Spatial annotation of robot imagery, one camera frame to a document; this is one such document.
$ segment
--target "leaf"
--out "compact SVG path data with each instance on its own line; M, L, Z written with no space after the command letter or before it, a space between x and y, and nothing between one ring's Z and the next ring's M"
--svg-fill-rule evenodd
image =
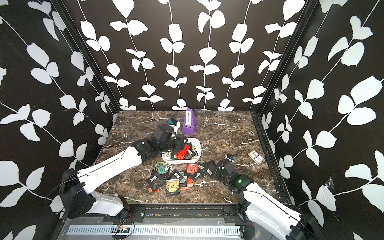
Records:
M305 183L304 180L302 180L301 182L301 189L308 195L309 200L311 200L312 199L311 190L309 189L307 183Z
M64 95L60 98L61 105L66 109L76 109L76 102L71 95Z
M111 63L107 66L108 72L111 73L114 77L120 73L120 67L116 63Z
M139 20L131 20L128 23L128 31L133 36L137 36L147 30L147 26Z
M376 113L371 108L355 108L347 117L347 122L358 126L367 124L376 119Z
M133 0L112 0L112 2L124 18L127 18L133 9Z
M100 44L96 40L88 39L85 41L93 50L99 51L100 50Z
M303 95L298 90L295 90L295 99L301 103L304 102Z
M207 92L205 94L205 99L206 100L211 100L211 99L214 99L214 98L215 98L215 95L212 92Z
M377 163L377 177L384 179L384 156L378 150L375 151L375 159Z
M303 67L305 67L306 65L308 64L308 58L303 56L300 58L300 61L299 61L299 69L302 69Z
M56 39L57 41L59 41L59 38L57 37L56 32L55 32L55 24L54 24L53 20L48 19L48 18L43 18L43 23L44 23L44 26L45 26L45 28L47 29L48 33L49 33L54 39Z
M144 57L145 56L145 54L147 54L146 52L143 52L143 51L136 51L136 50L133 50L133 49L130 49L130 48L127 48L127 49L125 49L128 53L130 53L130 54L133 54L133 55L135 55L136 57L138 57L138 58L142 58L142 57Z
M210 19L210 17L208 14L206 14L205 12L200 13L199 18L197 20L197 26L198 26L199 31L201 33L203 33L204 26L208 22L209 19Z
M240 50L241 44L239 42L233 41L229 43L229 48L231 52L237 53Z
M80 21L81 31L84 36L93 40L96 40L96 32L93 25L88 21Z
M289 77L286 73L283 77L283 80L281 81L281 91L284 91L289 85Z
M182 43L182 42L176 42L172 45L173 47L173 50L176 52L176 53L180 53L183 48L184 48L185 44Z
M220 102L220 107L226 108L229 105L229 99L223 99Z
M273 93L275 94L275 100L279 99L279 95L280 95L279 89L275 88L273 90Z
M128 82L127 80L124 80L124 79L119 79L118 80L118 86L119 87L125 87L125 86L127 86L127 85L130 85L131 83L130 82Z
M291 178L291 175L289 174L289 171L286 168L281 169L280 172L284 178L286 178L286 179Z
M20 132L26 137L28 140L32 140L34 142L40 141L40 138L36 135L35 128L32 122L21 125Z
M280 31L281 30L281 26L278 23L268 24L268 25L266 25L264 27L264 29L269 34L269 33L272 33L274 31Z
M242 81L234 81L231 84L231 88L238 88L238 87L241 87L241 86L244 86L244 83Z
M356 233L353 233L353 239L354 240L364 240L361 236L357 235Z
M176 100L177 104L179 107L185 107L187 105L187 103L184 101L184 99L180 98L178 100Z
M176 81L177 84L186 84L187 83L187 78L179 78Z
M310 57L312 56L314 50L316 49L316 45L319 39L316 36L313 36L310 38L310 40L307 43L307 46L305 47L304 56Z
M244 23L238 23L233 30L232 39L241 43L246 33L247 25Z
M40 167L32 171L26 179L26 186L30 190L35 190L41 183L41 176L45 167Z
M275 60L269 65L268 70L269 70L269 71L274 71L274 70L276 70L277 66L279 65L279 62L280 62L280 60L275 59Z
M58 12L52 11L52 17L53 21L55 22L55 25L60 31L64 31L67 28Z
M198 93L198 94L197 94L197 100L200 102L201 99L202 99L204 96L205 96L204 93Z
M254 87L252 89L252 93L253 93L253 96L254 97L257 97L259 96L260 94L262 94L263 92L265 92L266 88L263 87L263 86L257 86L257 87Z
M121 31L123 28L128 28L128 25L126 23L123 23L122 21L115 21L109 23L111 27L113 27L116 31Z
M27 191L27 188L22 186L14 189L3 201L0 203L0 207L13 207L17 204L21 196Z
M284 131L283 134L281 135L281 139L282 139L285 143L288 143L288 141L289 141L289 132L288 132L288 131Z
M273 60L275 58L278 58L281 56L280 53L272 53L271 51L264 51L264 55L266 55L270 60Z
M307 99L317 99L324 95L324 83L312 79L308 86Z
M380 196L384 195L384 186L377 184L368 184L361 186L363 195L368 201L380 209L381 213L384 212L384 202Z
M128 107L128 100L125 99L125 98L120 98L120 99L119 99L119 103L120 103L120 105L122 105L122 106Z
M151 101L152 103L157 103L157 102L160 102L160 101L163 101L163 100L164 100L162 97L157 96L157 95L153 95L153 96L151 96L149 99L150 99L150 101Z
M314 150L313 148L308 148L305 151L305 154L307 157L314 163L316 166L319 166L320 164L320 159L319 159L319 154L317 154L317 151Z
M220 68L214 64L209 64L204 68L204 74L210 75L212 73L217 73L220 71Z
M284 156L284 166L286 167L292 167L293 166L293 159L291 155Z
M47 66L47 72L52 77L57 78L59 76L59 70L57 69L57 64L54 62L49 63Z
M207 47L207 48L202 48L200 49L199 51L199 55L200 55L200 58L201 60L207 64L209 61L211 61L212 59L214 59L214 57L216 56L217 54L217 51L214 50L213 48L211 47Z
M33 121L36 123L39 127L45 127L47 126L49 120L50 120L50 113L43 109L38 109L32 112L32 118Z
M201 65L193 65L193 66L190 66L189 67L192 71L194 72L197 72L197 71L200 71L200 70L204 70L204 67L201 66Z
M139 72L140 63L141 63L140 60L138 60L136 58L132 58L132 67L133 67L133 69L135 69L136 72Z
M35 43L32 43L31 45L28 45L26 48L26 51L28 52L29 56L35 60L38 64L40 64L43 67L46 67L49 62L49 57L45 53L44 50L42 50L39 46L37 46Z
M156 88L150 84L146 84L146 85L143 85L141 87L141 89L143 89L143 91L148 94L148 95L152 95L153 92L156 90Z
M317 135L316 145L323 148L331 148L335 146L336 140L337 138L335 138L330 132L323 130Z
M374 76L370 76L351 89L351 96L357 105L376 96L381 88L382 83Z
M149 58L143 58L141 64L143 65L144 69L152 69L155 67L155 65Z
M315 201L309 201L308 202L308 208L310 209L313 216L315 216L315 218L317 219L319 224L321 226L323 226L324 225L324 215L323 215L323 211L321 210L319 204L317 204Z
M312 136L308 130L305 131L303 138L304 138L305 142L307 143L307 146L312 147L313 140L312 140Z
M232 77L235 80L238 76L240 76L244 72L244 64L238 65L234 68L232 68Z
M309 102L303 102L299 107L299 111L302 115L308 117L309 119L312 119L313 110L312 105Z
M19 108L17 113L10 114L10 115L6 116L5 118L3 118L0 121L0 124L8 124L8 123L19 121L19 120L26 120L28 118L30 112L31 112L31 107L29 106L29 104L27 104L27 105Z
M95 133L99 134L99 135L102 135L103 134L103 131L104 131L104 127L100 124L96 124L95 126Z
M168 27L168 32L172 42L181 41L183 39L183 33L181 32L179 24L170 24Z
M297 47L296 53L295 53L295 58L293 60L294 63L298 63L303 56L303 48L301 46Z
M84 114L83 113L76 113L73 116L73 125L76 126L78 123L82 122L83 120L84 120Z
M84 70L84 59L81 53L74 51L71 55L71 63L78 69Z
M364 54L364 45L362 42L355 43L352 47L345 50L341 57L341 63L346 66L357 66Z
M332 47L331 51L328 54L328 61L338 52L348 48L348 39L346 37L341 37Z
M284 20L288 20L298 13L304 6L304 0L286 0L283 5Z
M71 139L63 142L59 149L60 157L72 157L73 156L73 142Z
M19 167L12 161L0 161L0 187L19 183Z
M174 78L177 78L179 74L179 69L177 67L175 67L174 65L167 64L166 70L169 75L171 75Z
M286 38L288 36L291 36L295 28L296 28L296 23L294 22L285 24L284 26L281 27L279 37Z
M349 22L352 26L352 39L364 40L373 35L369 27L361 27L361 21L357 16L352 16Z
M36 232L36 225L31 225L21 230L14 240L32 240L33 237L35 236L35 232Z
M41 68L34 68L31 70L31 75L39 82L44 84L51 84L52 79L47 71Z
M177 83L174 80L168 80L164 83L164 85L169 86L171 88L177 88Z
M50 2L46 2L46 1L43 1L41 4L39 4L37 2L29 1L28 2L28 6L30 8L40 10L40 11L42 11L43 13L45 13L47 15L49 15L49 13L52 10L51 3Z
M253 38L247 38L242 44L241 44L241 52L246 53L253 45Z
M111 47L111 44L109 42L109 38L106 36L100 36L99 41L98 41L100 47L104 51L109 51L109 48Z
M350 113L355 107L352 99L346 95L341 95L338 105L338 111L341 114Z

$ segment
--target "marble surface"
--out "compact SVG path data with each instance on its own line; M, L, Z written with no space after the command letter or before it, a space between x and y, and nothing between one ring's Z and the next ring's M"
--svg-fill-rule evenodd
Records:
M227 153L235 156L234 166L240 174L249 175L267 193L277 197L268 165L256 165L248 153L253 149L264 157L249 112L195 111L197 131L193 136L200 140L202 155L199 162L214 160L216 163ZM184 111L121 111L109 133L96 163L102 162L128 147L133 141L153 132L158 124L174 118L184 120ZM221 182L205 176L195 185L176 196L166 196L165 187L160 192L149 192L146 179L161 156L128 169L111 178L96 189L108 195L122 195L129 203L239 203L242 199L233 195ZM186 164L172 164L172 168L184 171Z

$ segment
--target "black snack packet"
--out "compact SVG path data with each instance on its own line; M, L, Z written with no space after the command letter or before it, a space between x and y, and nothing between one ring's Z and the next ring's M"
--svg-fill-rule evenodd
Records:
M183 179L183 175L177 169L175 169L171 174L169 174L168 179L178 179L181 181Z
M156 192L159 188L164 186L166 182L158 172L155 172L155 174L147 179L147 183L151 187L152 191Z
M174 196L180 194L180 182L178 179L166 180L166 196Z

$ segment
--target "black wallpaper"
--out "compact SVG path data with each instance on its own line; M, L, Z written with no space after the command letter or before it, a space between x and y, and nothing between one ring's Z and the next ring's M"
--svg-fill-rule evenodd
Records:
M315 8L262 120L291 199L327 239L382 239L384 3L335 2Z
M63 206L46 195L93 164L117 117L57 16L49 2L0 1L0 239L49 239Z
M284 51L305 4L304 0L212 2L208 0L65 0L63 2L77 29L88 43L88 48L101 72L109 81L116 100L120 101L121 108L167 111L187 107L213 111L249 111L252 102L257 105L265 90L262 86L267 86L277 67L280 54ZM203 21L204 16L207 23L201 25L201 33L198 19ZM137 20L143 25L134 28L133 23L137 23ZM244 20L247 31L242 38L241 28L244 27ZM127 23L132 24L131 36L126 28ZM172 23L180 30L172 31L174 35L170 36L169 26ZM140 30L139 33L143 32L137 35L136 29ZM93 33L86 36L84 31ZM176 43L174 51L172 51L171 37ZM165 41L165 48L161 43L163 38L167 38L162 40ZM240 52L238 52L240 43L233 43L234 48L231 51L229 43L235 40L243 43ZM199 51L208 46L212 48L210 53L214 55L212 53L214 51L216 55L207 63L213 73L206 74L204 80L203 71L197 71L197 68L195 69L197 72L194 72L190 67L195 65L204 67ZM136 50L145 52L145 56L138 55L140 61L144 62L145 58L150 59L148 66L144 63L147 68L145 72L137 57L126 49L132 49L134 53ZM271 60L270 71L263 63L264 68L260 69L259 73L261 63L265 61L268 65L270 62L268 56L263 54L264 51L269 51L270 53L266 53L269 56L275 54ZM138 72L132 67L132 59L138 65ZM109 64L116 69L114 63L119 67L116 78L107 69ZM168 65L171 67L169 71L166 70ZM234 73L241 73L242 67L245 70L236 77L235 81L238 82L231 84L232 70L236 65L238 68ZM173 66L176 66L178 75L174 75ZM183 79L177 84L175 80L179 78ZM125 81L114 83L120 79L130 84L126 85ZM147 88L146 92L142 89L144 85L147 85L144 87Z

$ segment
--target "red snack packet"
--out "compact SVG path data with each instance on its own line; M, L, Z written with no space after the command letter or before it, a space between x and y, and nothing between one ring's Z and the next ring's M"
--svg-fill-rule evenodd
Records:
M183 160L183 158L185 157L185 155L187 154L187 151L189 150L190 146L188 146L187 144L184 146L184 149L179 151L176 155L176 158L179 159L179 160Z
M180 189L185 192L188 188L190 188L191 186L193 186L195 183L193 182L193 180L188 177L188 180L187 180L187 186L186 187L181 187Z
M149 188L149 191L150 191L150 192L153 192L153 191L152 191L152 188ZM159 192L159 191L160 191L160 189L158 189L156 192Z

